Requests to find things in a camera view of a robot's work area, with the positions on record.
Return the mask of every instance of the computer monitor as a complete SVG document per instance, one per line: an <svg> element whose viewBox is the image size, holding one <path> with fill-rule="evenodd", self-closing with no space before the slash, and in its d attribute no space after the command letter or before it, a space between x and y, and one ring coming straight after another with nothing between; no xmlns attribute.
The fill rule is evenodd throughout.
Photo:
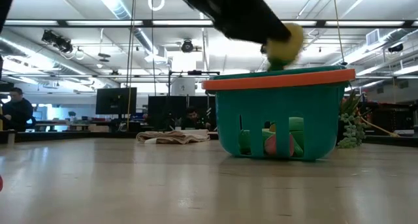
<svg viewBox="0 0 418 224"><path fill-rule="evenodd" d="M134 114L137 111L137 89L129 88L98 89L96 98L96 114Z"/></svg>
<svg viewBox="0 0 418 224"><path fill-rule="evenodd" d="M199 115L206 115L209 123L216 127L216 100L215 96L191 96L189 97L189 107L196 109Z"/></svg>
<svg viewBox="0 0 418 224"><path fill-rule="evenodd" d="M149 96L148 115L155 130L169 130L175 122L185 115L187 101L185 96Z"/></svg>

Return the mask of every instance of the desk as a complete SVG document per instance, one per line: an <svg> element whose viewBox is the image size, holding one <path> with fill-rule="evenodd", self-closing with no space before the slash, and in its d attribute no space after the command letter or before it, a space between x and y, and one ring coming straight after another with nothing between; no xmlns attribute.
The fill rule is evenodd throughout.
<svg viewBox="0 0 418 224"><path fill-rule="evenodd" d="M85 124L85 123L69 123L69 122L53 122L51 121L50 123L48 122L41 122L41 123L37 123L35 125L35 132L45 132L46 128L49 127L50 130L49 132L56 132L55 130L55 126L68 126L70 131L77 131L77 127L81 127L82 131L87 131L89 124Z"/></svg>

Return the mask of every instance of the overhead camera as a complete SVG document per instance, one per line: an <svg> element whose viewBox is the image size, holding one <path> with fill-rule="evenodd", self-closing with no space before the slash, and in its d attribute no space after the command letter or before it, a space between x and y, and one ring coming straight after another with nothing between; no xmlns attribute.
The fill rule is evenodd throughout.
<svg viewBox="0 0 418 224"><path fill-rule="evenodd" d="M184 42L182 44L182 52L190 53L190 52L193 51L193 49L194 49L194 46L191 43L191 40L189 40L189 39L184 40Z"/></svg>
<svg viewBox="0 0 418 224"><path fill-rule="evenodd" d="M263 54L263 55L267 54L267 47L266 47L265 44L261 45L260 53Z"/></svg>
<svg viewBox="0 0 418 224"><path fill-rule="evenodd" d="M42 41L44 41L46 44L52 44L53 47L57 48L64 54L69 54L72 52L71 39L65 39L61 35L57 35L51 30L44 31Z"/></svg>
<svg viewBox="0 0 418 224"><path fill-rule="evenodd" d="M403 49L404 49L404 45L403 44L398 44L396 46L388 48L387 51L389 51L390 53L393 53L393 52L400 52Z"/></svg>

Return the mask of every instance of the red object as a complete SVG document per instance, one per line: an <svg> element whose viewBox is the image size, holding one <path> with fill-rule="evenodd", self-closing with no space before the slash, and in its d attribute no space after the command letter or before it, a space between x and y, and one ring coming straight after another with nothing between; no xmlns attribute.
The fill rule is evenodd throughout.
<svg viewBox="0 0 418 224"><path fill-rule="evenodd" d="M293 145L293 136L289 134L290 156L295 152L295 145ZM265 150L268 155L276 154L276 135L272 135L265 142Z"/></svg>

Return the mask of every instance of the person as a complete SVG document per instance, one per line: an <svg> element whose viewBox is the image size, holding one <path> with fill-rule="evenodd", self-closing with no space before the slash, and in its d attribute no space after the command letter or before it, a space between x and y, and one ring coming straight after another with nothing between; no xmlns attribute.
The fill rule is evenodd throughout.
<svg viewBox="0 0 418 224"><path fill-rule="evenodd" d="M194 107L186 110L186 116L182 119L182 129L210 129L210 123L205 117L200 117Z"/></svg>
<svg viewBox="0 0 418 224"><path fill-rule="evenodd" d="M32 104L24 98L20 88L10 90L10 101L3 104L3 130L14 129L18 132L26 130L26 121L32 118Z"/></svg>

